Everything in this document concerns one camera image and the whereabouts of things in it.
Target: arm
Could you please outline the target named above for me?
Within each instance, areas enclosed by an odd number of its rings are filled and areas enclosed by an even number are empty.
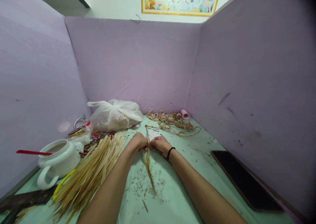
[[[164,137],[155,137],[150,145],[156,147],[164,157],[167,157],[172,147]],[[171,150],[169,161],[205,223],[246,223],[233,206],[177,150]]]
[[[88,208],[79,217],[77,224],[116,223],[132,159],[136,151],[144,146],[148,146],[147,138],[136,133],[122,151]]]

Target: pink spool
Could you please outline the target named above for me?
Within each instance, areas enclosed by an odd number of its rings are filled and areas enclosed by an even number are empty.
[[[191,118],[191,115],[190,115],[185,109],[182,109],[182,110],[180,111],[180,113],[181,113],[183,119],[189,119],[189,118]]]

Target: forearm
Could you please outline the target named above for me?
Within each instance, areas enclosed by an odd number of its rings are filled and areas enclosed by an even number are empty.
[[[116,223],[135,152],[134,146],[126,146],[90,205],[79,218],[78,224]]]
[[[205,223],[246,223],[233,206],[176,150],[169,161]]]

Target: table surface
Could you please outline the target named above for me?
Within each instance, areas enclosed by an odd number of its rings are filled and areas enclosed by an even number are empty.
[[[193,126],[199,126],[193,119],[190,119],[190,122]],[[146,124],[158,127],[157,122],[144,116],[140,128],[126,131],[123,148],[136,132],[141,132],[146,136]],[[225,148],[203,128],[201,128],[200,133],[192,137],[179,137],[159,129],[154,130],[149,129],[151,139],[159,135],[165,136],[171,145],[231,203],[248,223],[294,223],[286,213],[255,212],[246,204],[211,155],[212,150],[225,151]],[[151,152],[150,167],[156,196],[152,192],[143,162],[143,154],[137,152],[127,177],[117,223],[203,223],[170,163],[162,155],[153,151]],[[16,194],[38,190],[37,178],[40,172],[41,170]],[[148,213],[145,210],[143,200],[148,208]],[[50,207],[51,203],[50,200],[46,205],[35,207],[28,212],[20,224],[53,224],[54,208]],[[4,218],[5,215],[1,215],[0,222]],[[77,218],[78,216],[75,216],[70,224],[76,223]],[[63,218],[57,223],[65,222],[66,218]]]

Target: hand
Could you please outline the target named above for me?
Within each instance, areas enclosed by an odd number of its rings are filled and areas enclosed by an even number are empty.
[[[158,152],[162,153],[164,158],[167,158],[168,152],[172,146],[170,143],[167,141],[167,139],[163,136],[155,137],[151,142],[150,142],[151,147],[155,147]]]
[[[149,146],[148,140],[144,135],[142,135],[140,132],[135,133],[135,135],[132,137],[131,141],[128,143],[130,146],[133,146],[135,151],[137,150],[147,150],[147,147]]]

